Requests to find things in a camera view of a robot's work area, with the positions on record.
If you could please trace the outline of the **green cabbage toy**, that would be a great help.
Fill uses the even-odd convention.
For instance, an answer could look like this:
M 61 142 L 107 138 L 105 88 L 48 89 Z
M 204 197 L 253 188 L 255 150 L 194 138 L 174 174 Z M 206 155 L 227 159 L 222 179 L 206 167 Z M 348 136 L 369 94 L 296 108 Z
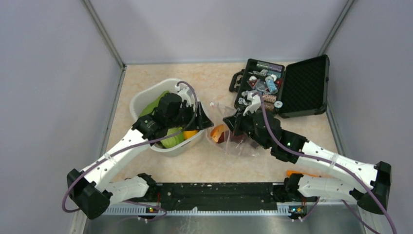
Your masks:
M 182 127 L 168 129 L 167 136 L 173 135 L 175 133 L 178 133 L 178 134 L 160 141 L 162 146 L 166 149 L 169 149 L 184 142 L 185 139 L 184 139 L 184 134 L 182 132 L 182 129 L 183 129 Z

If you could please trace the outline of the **clear zip top bag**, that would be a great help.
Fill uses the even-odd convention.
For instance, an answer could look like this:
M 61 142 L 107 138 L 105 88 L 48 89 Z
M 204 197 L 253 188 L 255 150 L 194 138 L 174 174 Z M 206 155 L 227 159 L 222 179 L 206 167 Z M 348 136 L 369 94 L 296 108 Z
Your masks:
M 259 144 L 246 134 L 235 136 L 224 123 L 223 118 L 235 113 L 235 109 L 212 101 L 207 106 L 207 113 L 214 126 L 206 130 L 207 141 L 228 155 L 258 157 Z

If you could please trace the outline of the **white plastic basket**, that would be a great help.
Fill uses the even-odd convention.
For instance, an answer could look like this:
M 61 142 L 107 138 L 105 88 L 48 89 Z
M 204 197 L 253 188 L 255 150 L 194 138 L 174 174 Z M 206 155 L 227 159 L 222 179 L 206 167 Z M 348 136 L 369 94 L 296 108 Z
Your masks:
M 139 115 L 143 112 L 144 108 L 150 103 L 155 101 L 164 91 L 169 91 L 170 93 L 177 93 L 175 86 L 181 80 L 178 78 L 168 78 L 165 79 L 139 93 L 137 93 L 130 102 L 130 114 L 132 119 L 136 121 Z M 158 144 L 154 144 L 150 147 L 153 152 L 160 153 L 163 156 L 176 157 L 187 150 L 193 148 L 197 143 L 201 142 L 205 137 L 206 131 L 200 130 L 197 134 L 191 138 L 183 141 L 182 143 L 172 147 L 172 148 L 161 148 Z

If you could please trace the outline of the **red orange peach toy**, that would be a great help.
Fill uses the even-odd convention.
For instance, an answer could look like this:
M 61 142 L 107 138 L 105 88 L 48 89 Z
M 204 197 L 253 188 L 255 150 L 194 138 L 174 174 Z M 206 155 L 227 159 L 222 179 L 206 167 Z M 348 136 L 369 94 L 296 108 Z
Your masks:
M 210 138 L 214 143 L 220 144 L 225 140 L 225 133 L 227 132 L 226 126 L 220 124 L 214 127 L 210 132 Z

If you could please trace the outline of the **dark purple round fruit toy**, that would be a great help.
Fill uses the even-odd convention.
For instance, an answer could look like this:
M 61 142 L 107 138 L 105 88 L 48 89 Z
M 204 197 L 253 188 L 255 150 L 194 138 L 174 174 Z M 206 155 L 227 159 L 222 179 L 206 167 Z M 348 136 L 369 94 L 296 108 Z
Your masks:
M 249 139 L 248 135 L 239 135 L 239 136 L 235 136 L 235 135 L 230 135 L 230 141 L 234 142 L 236 144 L 244 144 L 247 143 Z

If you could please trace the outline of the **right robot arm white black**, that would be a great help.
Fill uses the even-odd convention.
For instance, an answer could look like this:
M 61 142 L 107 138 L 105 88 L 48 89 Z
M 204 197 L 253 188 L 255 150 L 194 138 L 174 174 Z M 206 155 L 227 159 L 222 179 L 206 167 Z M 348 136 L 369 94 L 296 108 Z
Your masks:
M 329 175 L 328 178 L 293 174 L 286 184 L 286 196 L 292 201 L 321 196 L 355 202 L 360 208 L 385 214 L 388 207 L 392 167 L 380 161 L 359 162 L 326 150 L 304 136 L 284 130 L 278 119 L 262 111 L 236 112 L 223 122 L 238 136 L 246 134 L 276 159 L 308 166 Z

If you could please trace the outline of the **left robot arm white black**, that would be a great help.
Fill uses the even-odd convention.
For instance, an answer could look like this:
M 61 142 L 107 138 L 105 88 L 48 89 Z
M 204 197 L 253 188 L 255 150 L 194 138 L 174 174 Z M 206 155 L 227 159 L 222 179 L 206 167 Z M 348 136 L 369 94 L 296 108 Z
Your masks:
M 151 201 L 156 196 L 156 182 L 147 174 L 113 182 L 112 179 L 136 156 L 157 142 L 171 139 L 185 130 L 203 130 L 212 126 L 202 122 L 202 104 L 196 94 L 168 92 L 150 112 L 140 116 L 123 138 L 101 158 L 81 171 L 72 169 L 67 174 L 68 189 L 61 207 L 73 201 L 77 211 L 87 218 L 100 217 L 109 206 L 132 198 Z

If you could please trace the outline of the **orange object behind right arm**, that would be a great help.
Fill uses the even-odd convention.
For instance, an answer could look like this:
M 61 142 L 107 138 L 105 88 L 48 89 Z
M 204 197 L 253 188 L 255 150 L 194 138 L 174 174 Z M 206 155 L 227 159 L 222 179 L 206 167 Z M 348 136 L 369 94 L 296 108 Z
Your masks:
M 301 174 L 304 176 L 311 176 L 311 177 L 320 177 L 319 175 L 314 175 L 314 174 L 304 173 L 304 172 L 299 172 L 299 171 L 293 171 L 293 170 L 287 170 L 286 172 L 287 177 L 290 177 L 291 175 L 294 175 L 294 174 Z

